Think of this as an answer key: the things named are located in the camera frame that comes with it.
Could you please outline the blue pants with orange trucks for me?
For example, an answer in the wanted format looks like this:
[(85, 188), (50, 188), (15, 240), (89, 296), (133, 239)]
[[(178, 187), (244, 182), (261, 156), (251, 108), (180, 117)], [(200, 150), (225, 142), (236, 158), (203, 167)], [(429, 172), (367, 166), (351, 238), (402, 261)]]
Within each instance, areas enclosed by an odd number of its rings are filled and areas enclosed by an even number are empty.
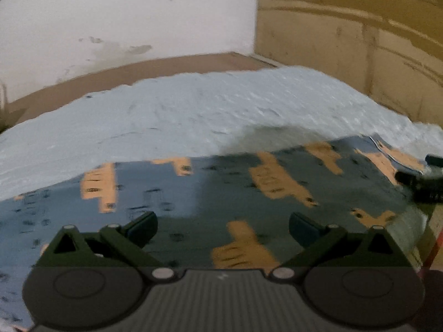
[[(104, 164), (1, 203), (1, 323), (12, 331), (419, 331), (408, 258), (427, 216), (397, 171), (425, 163), (378, 136), (275, 152)], [(157, 268), (41, 267), (64, 225), (98, 232), (152, 211)], [(405, 267), (288, 268), (301, 213), (387, 229)]]

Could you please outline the plywood board wardrobe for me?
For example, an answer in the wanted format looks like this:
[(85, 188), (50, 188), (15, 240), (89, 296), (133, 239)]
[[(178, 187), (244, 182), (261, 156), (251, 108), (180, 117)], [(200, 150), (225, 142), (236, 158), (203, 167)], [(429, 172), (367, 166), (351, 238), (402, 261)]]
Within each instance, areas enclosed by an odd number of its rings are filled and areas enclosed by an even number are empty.
[(442, 123), (442, 0), (257, 0), (254, 51)]

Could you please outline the light blue quilted bedspread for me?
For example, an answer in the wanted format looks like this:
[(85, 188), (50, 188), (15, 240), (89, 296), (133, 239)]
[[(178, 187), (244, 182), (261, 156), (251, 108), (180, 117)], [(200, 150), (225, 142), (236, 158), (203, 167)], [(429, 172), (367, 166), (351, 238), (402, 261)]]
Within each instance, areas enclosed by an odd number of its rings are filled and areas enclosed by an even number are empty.
[(93, 92), (1, 135), (1, 198), (106, 162), (277, 151), (379, 135), (414, 157), (442, 153), (442, 128), (413, 122), (318, 71), (178, 74)]

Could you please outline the brown wooden bed frame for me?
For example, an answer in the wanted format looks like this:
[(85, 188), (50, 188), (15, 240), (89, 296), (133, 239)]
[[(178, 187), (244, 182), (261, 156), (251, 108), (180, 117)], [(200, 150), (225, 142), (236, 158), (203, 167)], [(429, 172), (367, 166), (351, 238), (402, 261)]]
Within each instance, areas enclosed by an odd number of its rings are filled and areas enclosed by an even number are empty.
[(113, 89), (120, 85), (133, 85), (143, 79), (176, 74), (258, 71), (277, 66), (276, 62), (261, 56), (244, 56), (239, 53), (180, 56), (127, 64), (59, 82), (5, 104), (1, 108), (1, 131), (57, 110), (86, 94)]

